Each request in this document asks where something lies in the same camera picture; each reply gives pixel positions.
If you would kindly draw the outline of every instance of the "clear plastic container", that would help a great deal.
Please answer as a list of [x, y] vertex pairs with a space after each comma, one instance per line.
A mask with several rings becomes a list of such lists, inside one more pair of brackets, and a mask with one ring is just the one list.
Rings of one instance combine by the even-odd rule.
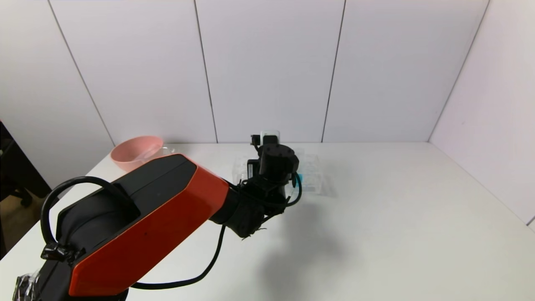
[[[320, 168], [319, 158], [316, 154], [307, 154], [302, 149], [295, 149], [295, 155], [299, 158], [297, 173], [303, 186], [303, 193], [320, 194], [323, 182], [323, 174]], [[247, 179], [247, 160], [252, 157], [241, 156], [234, 160], [232, 168], [232, 183], [238, 184]], [[292, 195], [294, 191], [291, 184], [286, 185], [286, 194]]]

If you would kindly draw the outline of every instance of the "white wall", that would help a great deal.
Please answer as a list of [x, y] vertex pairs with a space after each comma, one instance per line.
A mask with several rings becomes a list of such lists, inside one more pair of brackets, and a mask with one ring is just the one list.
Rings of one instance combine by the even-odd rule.
[[535, 1], [492, 0], [431, 143], [535, 215]]
[[487, 2], [347, 0], [323, 141], [428, 141]]
[[197, 0], [219, 142], [320, 142], [343, 0]]
[[47, 1], [0, 1], [0, 118], [52, 187], [113, 147]]
[[115, 143], [216, 142], [193, 0], [52, 0]]

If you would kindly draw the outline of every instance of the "white tabletop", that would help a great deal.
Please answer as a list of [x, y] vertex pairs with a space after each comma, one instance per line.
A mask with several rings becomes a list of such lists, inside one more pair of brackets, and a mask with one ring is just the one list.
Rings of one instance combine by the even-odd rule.
[[[427, 143], [289, 145], [318, 154], [324, 195], [301, 202], [241, 240], [227, 231], [219, 259], [184, 288], [130, 289], [136, 300], [535, 300], [535, 233], [454, 161]], [[232, 179], [241, 144], [177, 145]], [[123, 172], [106, 157], [89, 175]], [[77, 185], [53, 208], [97, 189]], [[202, 225], [143, 282], [197, 276], [213, 256], [219, 226]], [[0, 261], [0, 300], [18, 275], [41, 267], [39, 224]]]

